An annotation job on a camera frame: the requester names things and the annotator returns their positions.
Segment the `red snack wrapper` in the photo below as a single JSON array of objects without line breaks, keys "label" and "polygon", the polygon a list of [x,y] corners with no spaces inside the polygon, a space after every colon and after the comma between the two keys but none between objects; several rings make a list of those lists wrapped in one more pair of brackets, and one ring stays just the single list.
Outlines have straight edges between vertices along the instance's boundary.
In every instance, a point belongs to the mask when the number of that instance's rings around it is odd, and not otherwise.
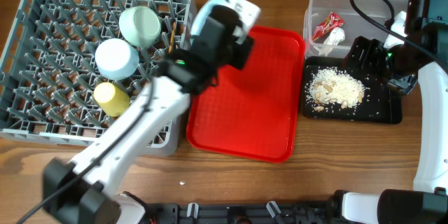
[{"label": "red snack wrapper", "polygon": [[344,20],[340,16],[336,13],[330,13],[329,16],[316,27],[312,40],[316,41],[316,39],[321,38],[336,27],[341,27],[343,24]]}]

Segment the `yellow cup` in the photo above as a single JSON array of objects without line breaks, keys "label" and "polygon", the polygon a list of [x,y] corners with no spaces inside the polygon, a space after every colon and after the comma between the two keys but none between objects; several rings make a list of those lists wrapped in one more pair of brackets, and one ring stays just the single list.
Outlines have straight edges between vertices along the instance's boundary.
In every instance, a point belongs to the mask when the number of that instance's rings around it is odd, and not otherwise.
[{"label": "yellow cup", "polygon": [[108,116],[121,116],[129,108],[130,98],[120,88],[112,83],[99,84],[94,92],[93,98]]}]

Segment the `dish rack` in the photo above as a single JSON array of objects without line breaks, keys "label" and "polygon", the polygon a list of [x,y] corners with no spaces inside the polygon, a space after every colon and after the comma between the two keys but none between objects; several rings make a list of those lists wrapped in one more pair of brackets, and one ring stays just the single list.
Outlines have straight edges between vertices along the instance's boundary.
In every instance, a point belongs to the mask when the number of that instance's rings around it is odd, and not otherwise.
[{"label": "dish rack", "polygon": [[[138,69],[119,81],[101,76],[95,50],[110,38],[123,39],[120,14],[147,6],[160,16],[162,32],[139,51]],[[189,49],[194,0],[21,0],[0,59],[0,137],[43,144],[88,146],[113,124],[93,99],[108,81],[131,101],[167,53],[173,23],[174,46]],[[180,117],[166,125],[145,153],[171,155],[177,148]]]}]

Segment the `wooden surface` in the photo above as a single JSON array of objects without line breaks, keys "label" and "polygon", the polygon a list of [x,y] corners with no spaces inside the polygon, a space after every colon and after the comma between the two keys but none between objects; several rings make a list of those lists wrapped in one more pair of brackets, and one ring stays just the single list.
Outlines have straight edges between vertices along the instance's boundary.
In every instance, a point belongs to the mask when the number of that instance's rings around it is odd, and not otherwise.
[{"label": "wooden surface", "polygon": [[[196,3],[200,7],[205,1]],[[249,1],[262,9],[259,25],[302,33],[309,0]],[[18,3],[0,0],[0,43],[6,41]],[[318,200],[336,189],[411,190],[420,152],[419,88],[403,99],[403,110],[399,125],[310,120],[299,115],[294,154],[283,164],[196,150],[182,134],[174,156],[138,158],[121,190],[147,202],[181,204]],[[68,160],[79,150],[0,140],[0,223],[16,221],[41,199],[42,169],[53,157]],[[30,221],[53,222],[42,211]]]}]

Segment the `pile of grains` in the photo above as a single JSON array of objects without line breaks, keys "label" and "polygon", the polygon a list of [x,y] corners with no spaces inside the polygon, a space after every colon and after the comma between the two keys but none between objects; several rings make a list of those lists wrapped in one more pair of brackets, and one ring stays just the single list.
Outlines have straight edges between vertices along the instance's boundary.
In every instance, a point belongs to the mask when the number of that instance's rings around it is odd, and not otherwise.
[{"label": "pile of grains", "polygon": [[326,104],[341,104],[341,109],[356,107],[363,102],[364,85],[351,77],[346,71],[322,69],[314,76],[308,85],[308,100],[318,106],[315,111],[322,111]]}]

